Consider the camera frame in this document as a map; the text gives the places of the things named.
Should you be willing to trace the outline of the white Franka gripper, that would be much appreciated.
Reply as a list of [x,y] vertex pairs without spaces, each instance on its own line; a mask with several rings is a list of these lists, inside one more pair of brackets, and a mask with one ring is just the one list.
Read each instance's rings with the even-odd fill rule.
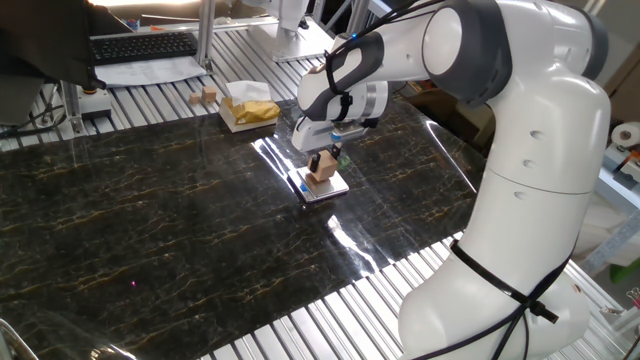
[[[311,152],[332,146],[330,153],[334,159],[338,159],[342,147],[339,143],[362,137],[368,130],[369,128],[365,127],[365,122],[360,119],[332,122],[313,121],[303,116],[298,119],[294,126],[291,143],[301,152]],[[308,164],[308,169],[311,173],[317,171],[320,159],[321,155],[319,153],[311,156]]]

